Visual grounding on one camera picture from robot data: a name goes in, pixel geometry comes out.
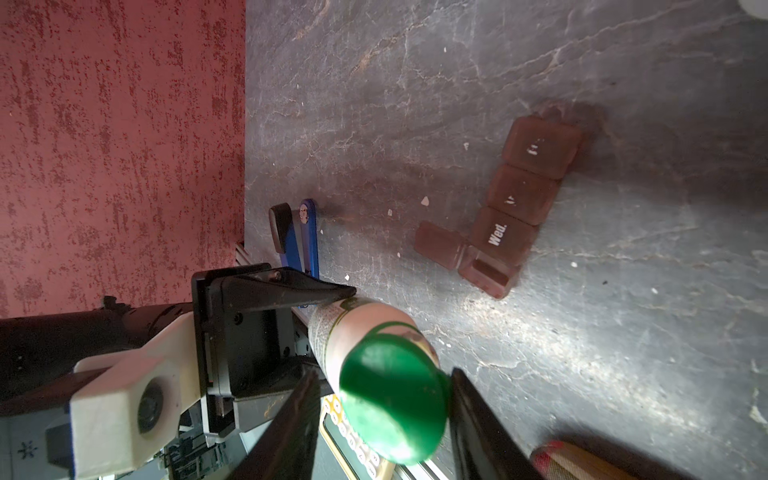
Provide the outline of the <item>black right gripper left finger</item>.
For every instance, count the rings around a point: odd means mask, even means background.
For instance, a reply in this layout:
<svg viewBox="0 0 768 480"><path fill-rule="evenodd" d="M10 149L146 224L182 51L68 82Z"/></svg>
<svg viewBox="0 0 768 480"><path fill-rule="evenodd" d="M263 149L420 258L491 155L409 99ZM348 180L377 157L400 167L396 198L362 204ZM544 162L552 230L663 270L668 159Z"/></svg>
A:
<svg viewBox="0 0 768 480"><path fill-rule="evenodd" d="M310 371L228 479L311 479L320 403L318 374Z"/></svg>

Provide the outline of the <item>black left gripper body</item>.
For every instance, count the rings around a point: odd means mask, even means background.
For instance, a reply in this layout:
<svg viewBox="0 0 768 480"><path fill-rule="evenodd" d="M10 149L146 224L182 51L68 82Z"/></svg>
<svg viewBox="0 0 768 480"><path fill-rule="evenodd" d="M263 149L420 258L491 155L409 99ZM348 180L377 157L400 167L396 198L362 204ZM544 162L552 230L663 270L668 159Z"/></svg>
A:
<svg viewBox="0 0 768 480"><path fill-rule="evenodd" d="M268 263L198 272L191 280L208 443L221 443L272 420L302 377L321 372L299 307L229 311L221 282L230 276L276 269Z"/></svg>

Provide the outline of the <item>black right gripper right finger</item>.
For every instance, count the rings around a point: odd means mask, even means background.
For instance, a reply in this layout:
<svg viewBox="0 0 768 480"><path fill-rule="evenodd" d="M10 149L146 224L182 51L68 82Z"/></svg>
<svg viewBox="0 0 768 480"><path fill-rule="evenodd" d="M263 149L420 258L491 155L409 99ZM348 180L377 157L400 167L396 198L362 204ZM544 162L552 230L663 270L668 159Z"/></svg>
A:
<svg viewBox="0 0 768 480"><path fill-rule="evenodd" d="M458 479L542 479L459 368L451 373L449 424Z"/></svg>

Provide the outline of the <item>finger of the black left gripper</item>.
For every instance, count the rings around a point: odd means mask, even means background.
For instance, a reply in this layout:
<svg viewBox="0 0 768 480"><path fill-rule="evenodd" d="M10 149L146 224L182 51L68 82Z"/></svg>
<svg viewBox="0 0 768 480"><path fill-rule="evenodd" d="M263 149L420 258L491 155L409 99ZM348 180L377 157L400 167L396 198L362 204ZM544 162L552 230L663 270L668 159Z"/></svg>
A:
<svg viewBox="0 0 768 480"><path fill-rule="evenodd" d="M319 280L288 267L234 275L221 282L222 306L232 312L321 305L356 293L353 286Z"/></svg>

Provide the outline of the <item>green capped pill bottle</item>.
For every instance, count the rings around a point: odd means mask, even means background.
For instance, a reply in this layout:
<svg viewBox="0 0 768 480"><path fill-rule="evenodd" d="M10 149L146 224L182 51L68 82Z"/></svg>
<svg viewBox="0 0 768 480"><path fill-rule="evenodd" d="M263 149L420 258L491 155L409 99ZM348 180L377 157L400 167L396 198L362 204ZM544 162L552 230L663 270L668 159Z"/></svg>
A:
<svg viewBox="0 0 768 480"><path fill-rule="evenodd" d="M450 378L409 314L353 296L316 307L308 333L349 424L368 447L402 465L435 454L450 416Z"/></svg>

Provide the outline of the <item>brown weekly pill organizer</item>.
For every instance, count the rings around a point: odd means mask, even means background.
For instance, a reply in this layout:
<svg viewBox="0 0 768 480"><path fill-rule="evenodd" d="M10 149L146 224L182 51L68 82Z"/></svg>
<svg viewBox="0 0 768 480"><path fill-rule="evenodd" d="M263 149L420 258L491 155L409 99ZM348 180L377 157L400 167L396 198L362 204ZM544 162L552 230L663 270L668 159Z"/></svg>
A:
<svg viewBox="0 0 768 480"><path fill-rule="evenodd" d="M517 118L470 235L423 221L415 233L414 250L458 272L487 295L506 297L518 283L583 138L582 130L573 125L538 116Z"/></svg>

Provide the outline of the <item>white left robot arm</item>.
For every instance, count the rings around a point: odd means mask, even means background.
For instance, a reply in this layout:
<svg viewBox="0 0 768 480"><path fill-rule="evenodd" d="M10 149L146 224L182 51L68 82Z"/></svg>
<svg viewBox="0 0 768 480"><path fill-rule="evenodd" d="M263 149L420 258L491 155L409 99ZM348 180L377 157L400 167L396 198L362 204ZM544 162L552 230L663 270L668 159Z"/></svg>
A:
<svg viewBox="0 0 768 480"><path fill-rule="evenodd" d="M204 430L215 438L248 431L261 422L246 413L246 403L283 401L317 366L294 308L356 292L268 263L198 272L191 290L189 303L131 307L107 296L95 310L2 321L2 415L67 401L57 383L72 378L78 361L143 347L190 313L197 359L192 383L200 390Z"/></svg>

